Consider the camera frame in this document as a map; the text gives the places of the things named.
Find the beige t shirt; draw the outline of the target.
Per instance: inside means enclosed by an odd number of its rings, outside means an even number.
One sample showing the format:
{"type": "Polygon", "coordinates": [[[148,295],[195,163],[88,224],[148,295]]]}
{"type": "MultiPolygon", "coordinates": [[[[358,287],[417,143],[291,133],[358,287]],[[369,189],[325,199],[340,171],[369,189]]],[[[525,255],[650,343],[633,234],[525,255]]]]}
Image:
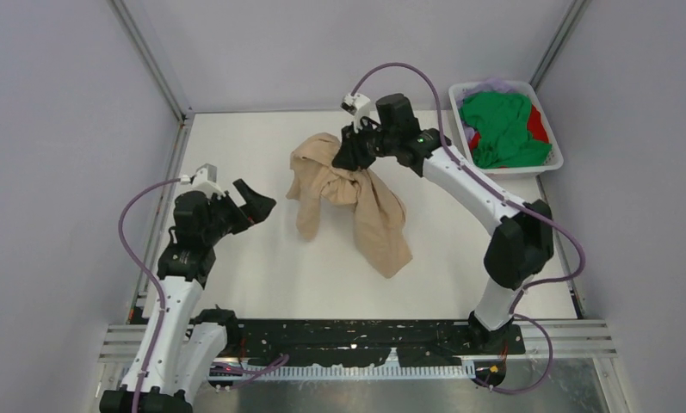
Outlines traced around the beige t shirt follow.
{"type": "Polygon", "coordinates": [[[413,258],[404,234],[405,203],[374,172],[333,167],[341,147],[334,135],[317,133],[291,152],[294,178],[287,198],[299,202],[296,229],[306,241],[317,236],[324,200],[350,210],[356,248],[390,279],[413,258]]]}

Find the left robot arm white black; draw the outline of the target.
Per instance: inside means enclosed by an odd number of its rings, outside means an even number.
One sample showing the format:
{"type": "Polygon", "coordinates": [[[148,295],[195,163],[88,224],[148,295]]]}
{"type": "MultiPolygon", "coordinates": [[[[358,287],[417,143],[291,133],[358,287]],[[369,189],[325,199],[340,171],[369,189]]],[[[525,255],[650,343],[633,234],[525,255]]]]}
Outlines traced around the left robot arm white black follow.
{"type": "Polygon", "coordinates": [[[191,412],[212,361],[240,349],[233,311],[193,311],[215,263],[216,243],[262,223],[276,202],[242,179],[233,183],[241,206],[215,182],[199,176],[181,181],[190,188],[174,200],[170,241],[157,272],[148,274],[157,292],[155,310],[119,388],[102,394],[101,412],[191,412]]]}

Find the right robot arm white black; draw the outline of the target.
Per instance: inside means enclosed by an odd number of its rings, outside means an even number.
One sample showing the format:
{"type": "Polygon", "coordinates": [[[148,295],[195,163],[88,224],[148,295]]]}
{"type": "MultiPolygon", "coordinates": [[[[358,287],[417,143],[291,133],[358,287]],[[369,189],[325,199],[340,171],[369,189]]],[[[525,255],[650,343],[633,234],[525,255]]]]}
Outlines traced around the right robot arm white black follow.
{"type": "Polygon", "coordinates": [[[439,128],[421,128],[409,99],[400,93],[377,102],[346,95],[341,107],[353,121],[342,130],[334,167],[362,171],[380,157],[395,157],[451,195],[490,235],[484,257],[489,280],[468,317],[465,336],[480,353],[492,352],[512,325],[525,285],[553,257],[550,207],[514,196],[474,170],[439,128]]]}

